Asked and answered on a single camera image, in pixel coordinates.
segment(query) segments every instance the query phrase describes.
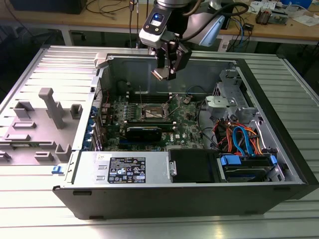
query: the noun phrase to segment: green circuit board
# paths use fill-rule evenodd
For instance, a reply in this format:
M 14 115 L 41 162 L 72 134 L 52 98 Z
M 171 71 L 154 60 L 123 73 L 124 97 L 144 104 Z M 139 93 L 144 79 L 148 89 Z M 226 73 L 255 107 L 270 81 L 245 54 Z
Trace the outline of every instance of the green circuit board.
M 160 108 L 163 104 L 138 104 L 127 103 L 124 97 L 111 100 L 110 110 L 112 116 L 108 116 L 105 123 L 107 143 L 105 151 L 167 151 L 172 148 L 203 148 L 203 139 L 196 125 L 196 102 L 185 104 L 186 96 L 177 96 L 171 100 L 167 108 L 168 117 L 161 117 Z M 147 117 L 141 119 L 142 109 L 147 111 Z M 121 143 L 125 141 L 125 129 L 127 120 L 131 122 L 144 121 L 151 127 L 163 129 L 161 140 L 149 143 Z

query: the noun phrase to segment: power supply label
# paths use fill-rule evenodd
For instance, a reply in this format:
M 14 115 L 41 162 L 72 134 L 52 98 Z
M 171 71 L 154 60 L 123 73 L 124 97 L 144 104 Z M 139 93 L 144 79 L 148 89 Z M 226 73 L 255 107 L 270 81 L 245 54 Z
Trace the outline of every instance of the power supply label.
M 145 183 L 145 158 L 111 158 L 109 183 Z

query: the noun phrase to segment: motherboard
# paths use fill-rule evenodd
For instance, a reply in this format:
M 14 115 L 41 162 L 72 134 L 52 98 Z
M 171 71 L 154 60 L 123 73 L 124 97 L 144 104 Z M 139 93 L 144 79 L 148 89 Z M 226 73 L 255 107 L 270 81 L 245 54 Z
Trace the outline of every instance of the motherboard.
M 196 106 L 188 95 L 110 97 L 104 104 L 105 151 L 203 148 Z

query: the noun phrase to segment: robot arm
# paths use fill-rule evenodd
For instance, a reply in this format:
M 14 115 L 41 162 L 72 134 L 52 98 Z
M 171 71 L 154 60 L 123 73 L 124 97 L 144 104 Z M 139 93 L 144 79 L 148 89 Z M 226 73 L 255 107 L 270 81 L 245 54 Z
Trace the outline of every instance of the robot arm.
M 221 7 L 220 0 L 211 0 L 205 8 L 202 0 L 157 0 L 140 31 L 141 42 L 155 51 L 157 67 L 152 73 L 159 80 L 172 80 L 176 72 L 186 67 L 191 50 L 183 45 L 190 41 L 210 46 L 224 22 L 224 16 L 245 13 L 244 3 L 231 3 Z M 237 13 L 224 13 L 226 9 L 243 6 Z

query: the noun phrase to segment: slotted metal surface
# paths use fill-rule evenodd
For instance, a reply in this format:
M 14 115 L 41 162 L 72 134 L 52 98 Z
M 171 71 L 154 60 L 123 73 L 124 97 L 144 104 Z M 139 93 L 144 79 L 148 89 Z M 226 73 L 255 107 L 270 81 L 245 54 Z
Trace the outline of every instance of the slotted metal surface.
M 94 57 L 105 48 L 51 47 L 42 50 L 0 114 L 5 132 L 18 99 L 34 102 L 38 89 L 50 86 L 54 97 L 70 106 L 85 100 L 96 74 Z M 312 171 L 319 178 L 319 108 L 317 96 L 284 60 L 274 55 L 194 52 L 193 56 L 246 60 Z M 319 191 L 286 201 L 260 216 L 82 221 L 51 192 L 63 177 L 50 166 L 0 167 L 0 233 L 10 238 L 318 238 Z

